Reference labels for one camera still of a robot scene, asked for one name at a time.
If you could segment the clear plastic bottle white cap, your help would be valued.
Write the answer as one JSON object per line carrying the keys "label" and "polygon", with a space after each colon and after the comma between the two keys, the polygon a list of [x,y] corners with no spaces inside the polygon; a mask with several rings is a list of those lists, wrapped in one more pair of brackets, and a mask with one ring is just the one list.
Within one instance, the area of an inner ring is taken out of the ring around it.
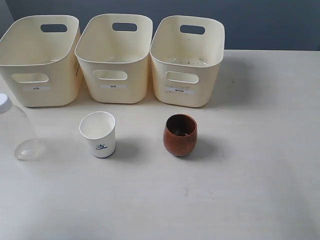
{"label": "clear plastic bottle white cap", "polygon": [[21,161],[35,160],[44,151],[26,113],[5,93],[0,94],[0,138]]}

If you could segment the cream plastic bin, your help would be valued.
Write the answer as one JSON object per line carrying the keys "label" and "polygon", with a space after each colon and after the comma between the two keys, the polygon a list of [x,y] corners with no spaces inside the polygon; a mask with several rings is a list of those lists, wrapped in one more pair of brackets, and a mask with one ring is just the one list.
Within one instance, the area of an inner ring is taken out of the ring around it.
{"label": "cream plastic bin", "polygon": [[71,15],[26,16],[8,28],[0,40],[0,75],[23,106],[64,106],[77,98],[80,36]]}
{"label": "cream plastic bin", "polygon": [[134,104],[148,88],[153,22],[139,14],[93,17],[74,53],[91,97],[100,103]]}
{"label": "cream plastic bin", "polygon": [[225,28],[211,18],[164,18],[150,46],[153,89],[166,104],[202,107],[211,98],[224,58]]}

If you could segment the right cream plastic bin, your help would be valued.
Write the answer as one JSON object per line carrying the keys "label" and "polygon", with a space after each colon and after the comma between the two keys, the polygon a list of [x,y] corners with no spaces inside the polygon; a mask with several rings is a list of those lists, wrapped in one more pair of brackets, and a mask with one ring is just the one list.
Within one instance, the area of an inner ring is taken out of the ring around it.
{"label": "right cream plastic bin", "polygon": [[166,104],[202,107],[211,98],[224,58],[225,28],[211,18],[164,18],[150,46],[153,89]]}

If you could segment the left cream plastic bin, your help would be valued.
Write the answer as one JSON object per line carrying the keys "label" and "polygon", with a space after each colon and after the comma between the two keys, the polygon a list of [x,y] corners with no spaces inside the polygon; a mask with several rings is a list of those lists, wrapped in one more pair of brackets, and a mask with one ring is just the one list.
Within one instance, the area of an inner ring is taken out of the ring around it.
{"label": "left cream plastic bin", "polygon": [[71,15],[26,16],[8,28],[0,40],[0,75],[23,106],[64,106],[77,98],[80,36]]}

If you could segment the brown wooden cup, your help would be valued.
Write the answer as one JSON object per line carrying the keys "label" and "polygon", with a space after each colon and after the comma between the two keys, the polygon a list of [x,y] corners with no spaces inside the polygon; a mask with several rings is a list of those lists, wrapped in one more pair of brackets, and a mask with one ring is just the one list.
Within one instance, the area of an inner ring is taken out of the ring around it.
{"label": "brown wooden cup", "polygon": [[190,154],[198,139],[197,122],[187,114],[170,116],[164,126],[163,144],[165,149],[176,157]]}

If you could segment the middle cream plastic bin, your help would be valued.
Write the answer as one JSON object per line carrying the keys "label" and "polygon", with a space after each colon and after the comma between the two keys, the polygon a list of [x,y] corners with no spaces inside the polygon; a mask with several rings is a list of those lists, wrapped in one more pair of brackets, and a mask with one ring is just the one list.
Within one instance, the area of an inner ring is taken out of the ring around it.
{"label": "middle cream plastic bin", "polygon": [[100,103],[134,104],[148,88],[153,22],[139,14],[93,17],[74,53],[91,97]]}

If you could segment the white paper cup blue logo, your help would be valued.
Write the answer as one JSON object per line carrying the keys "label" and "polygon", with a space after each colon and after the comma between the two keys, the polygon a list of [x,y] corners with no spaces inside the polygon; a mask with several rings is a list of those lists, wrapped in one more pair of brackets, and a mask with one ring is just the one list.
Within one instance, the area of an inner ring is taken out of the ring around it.
{"label": "white paper cup blue logo", "polygon": [[79,132],[87,140],[92,154],[107,158],[116,149],[116,120],[112,114],[96,111],[85,116],[79,124]]}

